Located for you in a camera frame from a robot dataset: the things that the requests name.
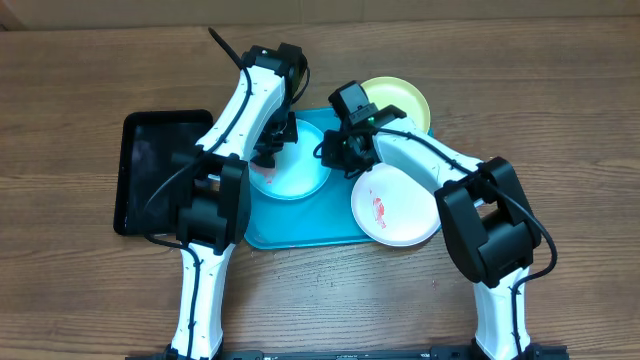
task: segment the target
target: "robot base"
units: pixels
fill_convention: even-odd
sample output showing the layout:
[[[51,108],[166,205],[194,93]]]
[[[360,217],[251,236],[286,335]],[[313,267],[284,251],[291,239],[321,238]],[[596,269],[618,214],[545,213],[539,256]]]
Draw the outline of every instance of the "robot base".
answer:
[[[530,344],[524,350],[526,360],[569,360],[566,346]],[[434,346],[424,351],[345,351],[264,354],[260,351],[223,352],[221,360],[485,360],[476,345]]]

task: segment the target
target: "teal plastic tray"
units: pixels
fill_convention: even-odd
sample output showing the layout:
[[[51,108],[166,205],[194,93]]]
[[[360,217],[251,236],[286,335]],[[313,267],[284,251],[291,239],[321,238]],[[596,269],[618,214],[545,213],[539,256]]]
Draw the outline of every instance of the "teal plastic tray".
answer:
[[[298,111],[296,117],[322,132],[340,128],[332,108]],[[252,185],[251,220],[245,239],[263,250],[373,241],[360,230],[351,212],[356,180],[346,180],[344,172],[332,170],[322,188],[298,200],[277,200]]]

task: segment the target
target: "wooden table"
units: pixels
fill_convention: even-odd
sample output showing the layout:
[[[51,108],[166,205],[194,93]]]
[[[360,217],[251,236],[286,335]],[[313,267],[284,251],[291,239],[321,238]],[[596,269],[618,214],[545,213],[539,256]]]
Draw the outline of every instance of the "wooden table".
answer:
[[[351,79],[415,84],[436,137],[510,160],[556,239],[558,267],[527,289],[533,339],[640,357],[639,18],[219,31],[237,51],[302,46],[301,109]],[[0,34],[0,358],[121,359],[171,340],[178,252],[111,227],[122,122],[219,114],[237,77],[205,28]],[[226,349],[416,349],[467,343],[476,326],[441,235],[411,249],[243,244],[225,299]]]

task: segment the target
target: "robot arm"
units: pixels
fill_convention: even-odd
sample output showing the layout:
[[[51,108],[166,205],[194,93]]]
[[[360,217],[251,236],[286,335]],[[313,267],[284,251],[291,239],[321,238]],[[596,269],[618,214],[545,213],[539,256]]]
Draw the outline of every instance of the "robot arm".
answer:
[[[247,91],[240,72],[238,86],[213,128],[192,154],[174,156],[178,168],[203,157],[201,169],[185,173],[171,196],[176,209],[183,284],[180,318],[168,354],[189,359],[213,359],[222,346],[221,307],[229,259],[243,238],[249,221],[247,162],[269,162],[284,142],[297,141],[292,95],[306,70],[299,47],[281,44],[278,50],[254,46],[243,55],[251,81],[251,94],[234,126]],[[211,147],[230,129],[220,146]],[[193,185],[193,179],[203,186]],[[196,254],[199,263],[194,263]]]
[[[341,129],[325,132],[323,165],[344,170],[350,177],[384,162],[434,194],[449,254],[475,283],[475,345],[492,360],[517,357],[511,289],[529,273],[540,232],[484,186],[490,181],[531,212],[513,168],[502,158],[482,163],[448,148],[393,106],[378,110],[355,82],[336,90],[329,101],[341,119]],[[480,218],[475,207],[495,201],[498,210]],[[524,285],[519,291],[517,333],[520,348],[525,349],[531,340],[525,327]]]

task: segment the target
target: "plate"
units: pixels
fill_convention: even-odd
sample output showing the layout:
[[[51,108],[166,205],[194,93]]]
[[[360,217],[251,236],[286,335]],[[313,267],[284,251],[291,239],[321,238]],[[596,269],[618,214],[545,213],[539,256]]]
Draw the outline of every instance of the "plate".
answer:
[[[390,246],[418,244],[440,228],[433,195],[384,163],[360,176],[351,192],[351,211],[362,231]]]
[[[330,168],[313,157],[324,134],[310,123],[297,120],[298,142],[285,143],[275,156],[273,169],[249,163],[249,181],[263,194],[278,200],[297,200],[318,191],[329,178]]]
[[[431,112],[429,104],[420,90],[411,83],[390,76],[377,77],[362,83],[369,101],[376,104],[378,109],[395,105],[413,119],[416,126],[429,131],[431,126]]]

